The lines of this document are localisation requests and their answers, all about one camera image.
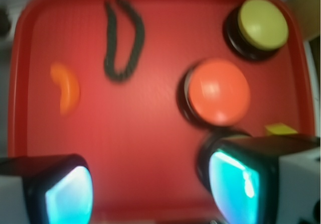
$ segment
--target orange crescent toy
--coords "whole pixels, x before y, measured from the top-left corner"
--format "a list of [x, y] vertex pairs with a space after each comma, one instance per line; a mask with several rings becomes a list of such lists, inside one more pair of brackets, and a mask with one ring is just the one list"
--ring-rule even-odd
[[50, 76], [53, 82], [61, 89], [60, 114], [66, 115], [79, 102], [80, 89], [78, 79], [66, 65], [58, 62], [51, 65]]

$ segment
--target yellow block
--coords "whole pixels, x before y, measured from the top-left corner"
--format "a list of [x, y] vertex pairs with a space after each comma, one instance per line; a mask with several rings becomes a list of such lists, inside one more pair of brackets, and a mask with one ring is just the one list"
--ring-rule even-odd
[[288, 125], [278, 123], [265, 126], [266, 135], [294, 135], [297, 131]]

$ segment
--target dark green rope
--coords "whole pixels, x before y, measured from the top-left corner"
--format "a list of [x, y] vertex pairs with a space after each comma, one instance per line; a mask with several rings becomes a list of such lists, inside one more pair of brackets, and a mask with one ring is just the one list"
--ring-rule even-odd
[[125, 0], [116, 0], [117, 4], [124, 9], [129, 15], [131, 21], [135, 25], [135, 41], [128, 64], [122, 72], [115, 72], [115, 55], [117, 49], [117, 19], [114, 10], [110, 3], [105, 4], [105, 9], [108, 17], [107, 26], [107, 54], [104, 61], [104, 69], [106, 75], [113, 81], [122, 82], [127, 80], [137, 67], [139, 56], [145, 41], [145, 28], [141, 17], [132, 8], [129, 2]]

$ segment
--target cyan light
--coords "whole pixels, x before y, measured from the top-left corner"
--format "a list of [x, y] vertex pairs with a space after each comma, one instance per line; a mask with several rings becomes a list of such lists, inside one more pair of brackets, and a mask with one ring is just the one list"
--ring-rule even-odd
[[50, 224], [89, 223], [93, 206], [90, 173], [77, 166], [46, 192], [46, 208]]
[[218, 149], [209, 163], [217, 207], [229, 223], [258, 223], [259, 174]]

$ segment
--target red tray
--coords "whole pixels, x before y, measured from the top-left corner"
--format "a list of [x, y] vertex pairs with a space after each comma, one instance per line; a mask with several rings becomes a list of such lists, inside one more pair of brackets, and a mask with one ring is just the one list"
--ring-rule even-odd
[[[244, 73], [250, 109], [237, 125], [254, 136], [282, 122], [314, 134], [309, 76], [293, 16], [274, 2], [289, 26], [287, 44], [271, 59], [252, 64], [224, 42], [223, 22], [244, 0], [129, 0], [141, 14], [145, 45], [132, 78], [106, 78], [105, 0], [33, 0], [16, 30], [10, 81], [9, 155], [78, 153], [94, 183], [93, 221], [212, 218], [211, 195], [195, 172], [208, 131], [180, 114], [178, 82], [193, 63], [225, 58]], [[118, 19], [116, 62], [128, 59], [134, 29], [114, 4]], [[80, 83], [77, 109], [59, 112], [60, 90], [50, 66], [60, 61]]]

